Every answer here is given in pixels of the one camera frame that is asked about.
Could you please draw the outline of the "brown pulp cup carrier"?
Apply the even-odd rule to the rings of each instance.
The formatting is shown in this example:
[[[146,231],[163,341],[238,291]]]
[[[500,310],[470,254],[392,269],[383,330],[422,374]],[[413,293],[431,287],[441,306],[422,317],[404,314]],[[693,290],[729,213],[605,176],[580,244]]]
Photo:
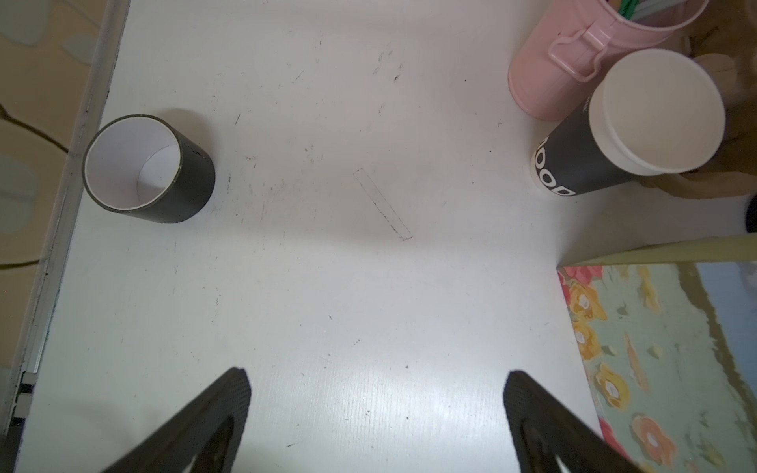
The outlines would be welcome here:
[[[662,44],[710,75],[725,104],[725,135],[699,169],[642,177],[640,185],[674,197],[713,199],[756,192],[756,3],[712,1],[682,33]]]

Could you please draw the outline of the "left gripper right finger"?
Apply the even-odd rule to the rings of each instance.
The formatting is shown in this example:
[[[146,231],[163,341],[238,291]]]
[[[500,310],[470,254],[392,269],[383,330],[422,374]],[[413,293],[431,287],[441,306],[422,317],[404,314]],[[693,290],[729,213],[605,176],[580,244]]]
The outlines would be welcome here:
[[[638,472],[524,371],[512,371],[504,407],[522,472]]]

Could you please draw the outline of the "black plastic cup lid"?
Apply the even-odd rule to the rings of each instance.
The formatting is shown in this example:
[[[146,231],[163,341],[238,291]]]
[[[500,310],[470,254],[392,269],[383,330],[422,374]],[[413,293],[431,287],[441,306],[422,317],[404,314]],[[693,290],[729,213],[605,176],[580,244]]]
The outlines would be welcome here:
[[[745,212],[745,229],[749,234],[757,232],[757,196],[754,196]]]

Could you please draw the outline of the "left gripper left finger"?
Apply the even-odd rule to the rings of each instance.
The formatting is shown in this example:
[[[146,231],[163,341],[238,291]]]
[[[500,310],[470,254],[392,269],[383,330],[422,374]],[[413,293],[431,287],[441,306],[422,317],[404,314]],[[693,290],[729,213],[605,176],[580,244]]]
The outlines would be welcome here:
[[[252,388],[246,371],[230,368],[108,472],[230,472]]]

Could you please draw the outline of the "white green paper bag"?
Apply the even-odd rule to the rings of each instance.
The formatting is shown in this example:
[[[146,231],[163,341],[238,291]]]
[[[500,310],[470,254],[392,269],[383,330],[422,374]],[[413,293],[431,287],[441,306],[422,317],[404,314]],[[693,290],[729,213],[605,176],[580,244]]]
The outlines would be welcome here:
[[[557,271],[603,439],[646,472],[756,468],[756,238]]]

